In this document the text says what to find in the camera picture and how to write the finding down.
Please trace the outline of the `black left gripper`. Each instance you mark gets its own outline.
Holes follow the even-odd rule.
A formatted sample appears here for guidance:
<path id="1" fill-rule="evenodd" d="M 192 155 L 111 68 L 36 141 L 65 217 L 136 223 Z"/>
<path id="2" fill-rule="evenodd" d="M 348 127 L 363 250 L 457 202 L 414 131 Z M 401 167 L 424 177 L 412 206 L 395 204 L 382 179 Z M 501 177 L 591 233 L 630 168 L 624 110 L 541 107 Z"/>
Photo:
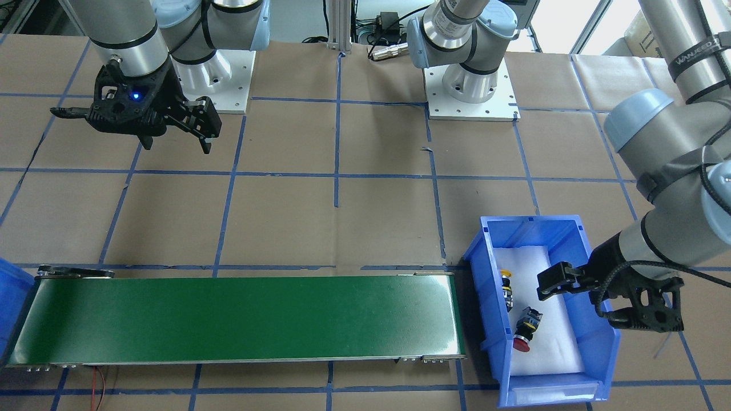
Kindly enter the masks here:
<path id="1" fill-rule="evenodd" d="M 584 268 L 574 268 L 571 263 L 561 261 L 538 273 L 538 300 L 546 301 L 549 297 L 564 293 L 577 294 L 598 289 L 600 281 L 588 276 Z"/>

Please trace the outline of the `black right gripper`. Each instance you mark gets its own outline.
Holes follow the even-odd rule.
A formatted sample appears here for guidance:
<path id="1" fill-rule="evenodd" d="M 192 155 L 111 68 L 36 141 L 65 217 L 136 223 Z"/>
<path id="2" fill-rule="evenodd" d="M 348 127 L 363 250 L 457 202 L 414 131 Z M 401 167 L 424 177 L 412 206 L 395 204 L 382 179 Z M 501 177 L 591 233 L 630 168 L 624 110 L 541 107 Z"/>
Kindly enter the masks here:
<path id="1" fill-rule="evenodd" d="M 198 138 L 199 145 L 206 155 L 211 153 L 212 141 L 219 137 L 222 129 L 222 120 L 216 105 L 208 96 L 173 105 L 171 121 L 183 132 L 191 133 Z"/>

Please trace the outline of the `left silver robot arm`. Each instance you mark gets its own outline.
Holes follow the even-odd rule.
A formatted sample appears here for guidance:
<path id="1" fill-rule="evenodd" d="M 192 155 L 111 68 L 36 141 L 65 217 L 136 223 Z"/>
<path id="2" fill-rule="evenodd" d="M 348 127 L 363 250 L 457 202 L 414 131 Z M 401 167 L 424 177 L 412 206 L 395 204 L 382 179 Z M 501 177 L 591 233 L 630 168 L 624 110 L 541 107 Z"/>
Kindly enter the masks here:
<path id="1" fill-rule="evenodd" d="M 537 277 L 537 297 L 588 292 L 618 329 L 684 330 L 685 272 L 729 250 L 729 10 L 721 1 L 642 1 L 683 102 L 657 88 L 618 104 L 605 132 L 653 205 L 596 247 L 588 262 L 559 262 Z"/>

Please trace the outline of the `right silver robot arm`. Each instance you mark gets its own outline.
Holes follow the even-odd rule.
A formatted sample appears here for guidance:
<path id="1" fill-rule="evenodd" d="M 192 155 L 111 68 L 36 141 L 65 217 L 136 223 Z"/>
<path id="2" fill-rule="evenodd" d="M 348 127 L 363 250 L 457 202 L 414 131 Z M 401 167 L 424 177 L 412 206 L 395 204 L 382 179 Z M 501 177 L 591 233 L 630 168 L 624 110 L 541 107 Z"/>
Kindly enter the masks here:
<path id="1" fill-rule="evenodd" d="M 205 154 L 220 112 L 246 110 L 254 57 L 271 39 L 269 1 L 63 1 L 103 65 L 87 107 L 52 107 L 150 150 L 176 127 Z"/>

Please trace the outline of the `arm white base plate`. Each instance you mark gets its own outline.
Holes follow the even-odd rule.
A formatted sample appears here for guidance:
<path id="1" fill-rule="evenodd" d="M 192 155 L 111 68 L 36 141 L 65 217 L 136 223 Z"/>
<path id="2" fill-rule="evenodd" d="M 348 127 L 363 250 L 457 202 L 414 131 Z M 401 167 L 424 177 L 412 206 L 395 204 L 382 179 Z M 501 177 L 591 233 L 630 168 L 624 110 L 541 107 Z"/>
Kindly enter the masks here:
<path id="1" fill-rule="evenodd" d="M 186 98 L 207 96 L 220 114 L 245 114 L 256 51 L 217 50 L 197 65 L 173 62 Z"/>
<path id="2" fill-rule="evenodd" d="M 423 74 L 430 119 L 511 122 L 521 118 L 505 61 L 488 75 L 468 72 L 457 63 L 425 68 Z"/>

